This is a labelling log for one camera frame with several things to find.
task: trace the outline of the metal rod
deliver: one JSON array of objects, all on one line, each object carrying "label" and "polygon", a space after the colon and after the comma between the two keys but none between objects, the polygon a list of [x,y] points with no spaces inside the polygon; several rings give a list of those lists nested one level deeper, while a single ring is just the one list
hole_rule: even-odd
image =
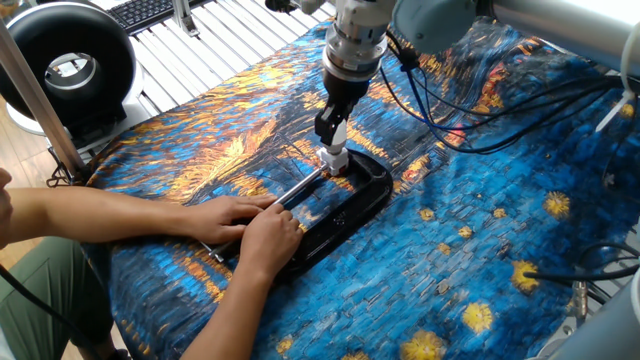
[{"label": "metal rod", "polygon": [[289,189],[284,195],[280,196],[278,200],[274,202],[274,204],[286,204],[289,200],[293,199],[296,195],[298,195],[302,190],[304,190],[313,180],[317,179],[318,176],[322,174],[323,171],[327,170],[327,163],[322,164],[320,168],[316,169],[311,174],[307,175],[306,178],[302,179],[299,183],[297,183],[294,187]]},{"label": "metal rod", "polygon": [[31,114],[51,141],[58,159],[64,163],[71,175],[75,175],[84,166],[84,162],[2,20],[0,20],[0,66],[7,72],[11,82],[31,110]]},{"label": "metal rod", "polygon": [[180,26],[189,36],[195,37],[200,35],[200,31],[196,27],[191,17],[191,7],[189,0],[172,0],[173,2],[173,20]]},{"label": "metal rod", "polygon": [[[309,186],[309,184],[311,184],[315,179],[317,179],[322,174],[323,171],[327,170],[328,167],[329,165],[327,165],[327,163],[323,163],[322,166],[314,170],[311,174],[307,175],[307,177],[305,177],[299,183],[297,183],[294,187],[289,189],[289,191],[284,193],[284,195],[280,196],[278,200],[274,201],[274,204],[284,205],[287,202],[289,202],[289,200],[296,197],[296,195],[298,195],[302,190],[304,190],[307,186]],[[232,243],[226,243],[216,247],[215,249],[211,249],[211,247],[209,247],[205,243],[202,243],[205,249],[209,251],[209,256],[215,257],[216,260],[218,260],[219,262],[224,261],[224,258],[222,257],[221,254],[225,252],[231,246],[231,244]]]}]

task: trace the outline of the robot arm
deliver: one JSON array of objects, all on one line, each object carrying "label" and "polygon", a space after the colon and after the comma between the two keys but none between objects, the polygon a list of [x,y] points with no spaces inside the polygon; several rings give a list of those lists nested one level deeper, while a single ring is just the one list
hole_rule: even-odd
[{"label": "robot arm", "polygon": [[[324,0],[267,2],[280,4],[276,10],[293,6],[311,14]],[[332,175],[348,165],[346,122],[380,68],[387,48],[385,31],[392,20],[421,53],[449,48],[477,15],[487,15],[613,69],[619,68],[624,44],[640,22],[640,5],[628,0],[335,0],[335,6],[336,19],[327,30],[322,57],[329,96],[315,119],[315,132],[324,145],[318,156]],[[630,74],[640,76],[640,37],[631,54]]]},{"label": "robot arm", "polygon": [[346,123],[380,68],[394,6],[395,0],[336,1],[336,19],[327,30],[322,54],[323,82],[329,98],[315,119],[315,132],[324,145],[318,156],[328,164],[331,175],[348,165]]}]

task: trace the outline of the olive green pants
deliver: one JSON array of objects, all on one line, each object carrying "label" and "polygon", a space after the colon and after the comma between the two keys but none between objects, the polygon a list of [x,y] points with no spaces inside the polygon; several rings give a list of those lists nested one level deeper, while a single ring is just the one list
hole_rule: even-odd
[{"label": "olive green pants", "polygon": [[[77,242],[46,238],[10,273],[40,300],[71,320],[93,343],[110,336],[109,299]],[[69,330],[0,278],[0,327],[17,360],[60,359]]]}]

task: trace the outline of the patterned tablecloth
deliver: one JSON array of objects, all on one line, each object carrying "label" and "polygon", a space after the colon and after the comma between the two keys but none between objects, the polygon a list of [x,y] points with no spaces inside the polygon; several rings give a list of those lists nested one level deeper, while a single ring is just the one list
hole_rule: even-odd
[{"label": "patterned tablecloth", "polygon": [[[88,185],[186,205],[223,194],[282,194],[317,166],[313,117],[325,99],[320,58],[327,25],[124,133],[91,164]],[[488,20],[421,63],[431,89],[477,111],[497,111],[568,79],[598,75],[583,59]],[[386,57],[384,69],[402,101],[415,106],[397,61]],[[446,149],[399,109],[380,77],[373,79],[349,122],[348,147],[392,171],[394,196],[330,256],[273,290],[254,357],[535,354],[563,320],[570,294],[522,273],[569,272],[581,246],[622,241],[638,218],[640,137],[630,109],[594,133],[619,98],[619,91],[588,97],[569,109],[588,104],[585,111],[501,152],[466,155]],[[441,124],[478,120],[434,101]],[[548,111],[460,134],[473,146],[493,143]],[[309,227],[352,191],[348,181],[331,179],[294,213]],[[136,359],[178,358],[232,277],[233,266],[182,239],[86,250]]]}]

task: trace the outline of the white cylindrical part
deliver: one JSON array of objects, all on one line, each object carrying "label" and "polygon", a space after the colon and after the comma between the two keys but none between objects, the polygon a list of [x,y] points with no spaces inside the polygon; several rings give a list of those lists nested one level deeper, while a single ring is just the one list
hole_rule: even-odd
[{"label": "white cylindrical part", "polygon": [[549,360],[632,360],[640,358],[640,271]]},{"label": "white cylindrical part", "polygon": [[[625,42],[640,22],[637,0],[493,0],[492,11],[502,23],[616,70]],[[629,74],[640,77],[640,37]]]}]

